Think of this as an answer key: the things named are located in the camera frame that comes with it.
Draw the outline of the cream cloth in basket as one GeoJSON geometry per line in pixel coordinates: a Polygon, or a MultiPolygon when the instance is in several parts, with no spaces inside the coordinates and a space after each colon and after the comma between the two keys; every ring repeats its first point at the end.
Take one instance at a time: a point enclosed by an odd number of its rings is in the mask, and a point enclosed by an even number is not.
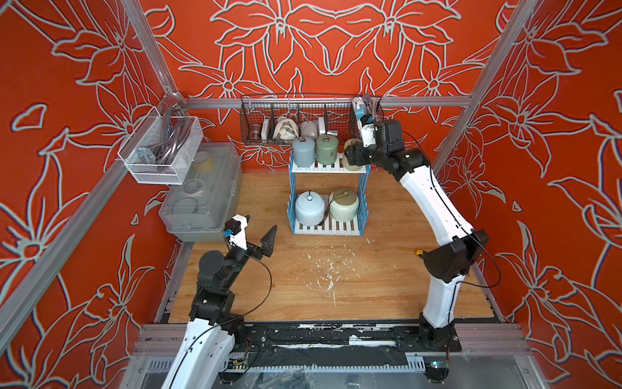
{"type": "Polygon", "coordinates": [[[300,137],[298,124],[291,118],[279,117],[275,123],[273,131],[273,139],[282,141],[293,141],[300,137]]]}

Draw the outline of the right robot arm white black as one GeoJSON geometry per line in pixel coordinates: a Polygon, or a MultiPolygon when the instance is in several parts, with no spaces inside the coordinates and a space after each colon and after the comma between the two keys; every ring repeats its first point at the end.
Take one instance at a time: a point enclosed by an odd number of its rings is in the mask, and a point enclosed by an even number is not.
{"type": "Polygon", "coordinates": [[[392,175],[413,197],[437,240],[436,249],[418,254],[430,275],[418,338],[422,348],[448,352],[460,288],[471,265],[483,254],[489,236],[484,230],[474,230],[452,204],[424,151],[406,147],[399,121],[375,121],[366,114],[359,132],[361,142],[344,151],[349,164],[376,165],[392,175]]]}

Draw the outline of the grey-blue tea canister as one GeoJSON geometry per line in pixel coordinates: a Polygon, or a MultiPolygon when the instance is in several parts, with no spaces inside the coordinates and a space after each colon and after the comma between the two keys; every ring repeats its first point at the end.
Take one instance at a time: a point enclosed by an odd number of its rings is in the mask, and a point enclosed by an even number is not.
{"type": "Polygon", "coordinates": [[[315,140],[306,136],[294,139],[293,160],[298,167],[311,167],[315,162],[315,140]]]}

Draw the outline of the clear plastic wall basket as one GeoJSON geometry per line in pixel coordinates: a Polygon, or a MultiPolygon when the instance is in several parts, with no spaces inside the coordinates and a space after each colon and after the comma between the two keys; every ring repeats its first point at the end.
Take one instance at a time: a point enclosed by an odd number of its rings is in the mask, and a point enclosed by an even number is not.
{"type": "Polygon", "coordinates": [[[151,109],[118,150],[139,184],[181,185],[203,139],[199,119],[151,109]]]}

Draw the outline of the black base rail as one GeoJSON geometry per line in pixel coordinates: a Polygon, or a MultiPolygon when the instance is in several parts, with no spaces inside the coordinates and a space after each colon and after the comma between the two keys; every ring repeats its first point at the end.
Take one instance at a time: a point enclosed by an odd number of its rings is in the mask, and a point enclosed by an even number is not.
{"type": "Polygon", "coordinates": [[[247,322],[233,332],[235,370],[248,367],[383,369],[461,352],[455,326],[414,321],[247,322]]]}

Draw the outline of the cream round ceramic jar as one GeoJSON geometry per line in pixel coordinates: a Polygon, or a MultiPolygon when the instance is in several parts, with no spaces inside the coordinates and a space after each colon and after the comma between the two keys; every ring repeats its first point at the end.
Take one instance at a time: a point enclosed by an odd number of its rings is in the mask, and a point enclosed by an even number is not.
{"type": "Polygon", "coordinates": [[[358,213],[359,206],[358,195],[352,189],[340,188],[330,194],[329,213],[337,222],[353,221],[358,213]]]}

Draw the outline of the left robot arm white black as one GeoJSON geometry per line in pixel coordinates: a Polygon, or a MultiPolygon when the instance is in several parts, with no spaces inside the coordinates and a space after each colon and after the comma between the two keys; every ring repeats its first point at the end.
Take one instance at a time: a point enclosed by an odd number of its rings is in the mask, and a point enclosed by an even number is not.
{"type": "Polygon", "coordinates": [[[254,245],[241,222],[230,220],[224,234],[228,252],[208,251],[201,257],[190,320],[163,388],[211,388],[228,369],[231,352],[239,345],[250,349],[245,316],[232,312],[232,286],[249,261],[260,263],[273,255],[277,231],[272,226],[254,245]]]}

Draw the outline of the green tea canister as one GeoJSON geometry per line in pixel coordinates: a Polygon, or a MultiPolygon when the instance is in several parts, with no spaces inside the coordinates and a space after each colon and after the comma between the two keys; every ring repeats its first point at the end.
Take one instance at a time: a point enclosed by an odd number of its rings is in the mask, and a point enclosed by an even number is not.
{"type": "Polygon", "coordinates": [[[339,140],[333,135],[321,135],[315,142],[315,158],[319,165],[333,165],[338,159],[339,140]]]}

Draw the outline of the yellow tea canister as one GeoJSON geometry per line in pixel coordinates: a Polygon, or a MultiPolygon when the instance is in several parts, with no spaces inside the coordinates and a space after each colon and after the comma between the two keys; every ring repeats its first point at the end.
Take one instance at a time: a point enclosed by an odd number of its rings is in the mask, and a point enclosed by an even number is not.
{"type": "Polygon", "coordinates": [[[349,139],[343,147],[342,165],[345,170],[356,171],[364,167],[358,157],[358,146],[362,144],[361,139],[349,139]]]}

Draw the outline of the pale blue round ceramic jar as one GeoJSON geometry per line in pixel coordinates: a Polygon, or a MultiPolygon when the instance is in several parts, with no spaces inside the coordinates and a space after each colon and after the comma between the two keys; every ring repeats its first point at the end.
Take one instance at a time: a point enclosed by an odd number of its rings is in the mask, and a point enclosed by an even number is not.
{"type": "Polygon", "coordinates": [[[325,211],[324,199],[317,192],[305,191],[296,199],[295,215],[302,225],[319,225],[324,219],[325,211]]]}

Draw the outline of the blue box in basket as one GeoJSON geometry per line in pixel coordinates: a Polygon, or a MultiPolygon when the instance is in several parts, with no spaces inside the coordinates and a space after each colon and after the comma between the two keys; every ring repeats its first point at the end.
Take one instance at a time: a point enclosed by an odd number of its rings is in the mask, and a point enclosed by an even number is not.
{"type": "Polygon", "coordinates": [[[364,126],[361,119],[368,113],[367,104],[363,97],[354,97],[351,101],[351,106],[356,119],[356,126],[361,129],[364,126]]]}

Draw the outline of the translucent plastic storage box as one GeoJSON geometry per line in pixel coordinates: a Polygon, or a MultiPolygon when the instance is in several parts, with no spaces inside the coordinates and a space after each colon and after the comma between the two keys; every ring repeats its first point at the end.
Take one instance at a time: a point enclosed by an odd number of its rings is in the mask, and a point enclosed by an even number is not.
{"type": "Polygon", "coordinates": [[[233,144],[201,144],[184,183],[169,190],[160,207],[166,231],[183,242],[220,241],[235,214],[241,181],[241,156],[233,144]]]}

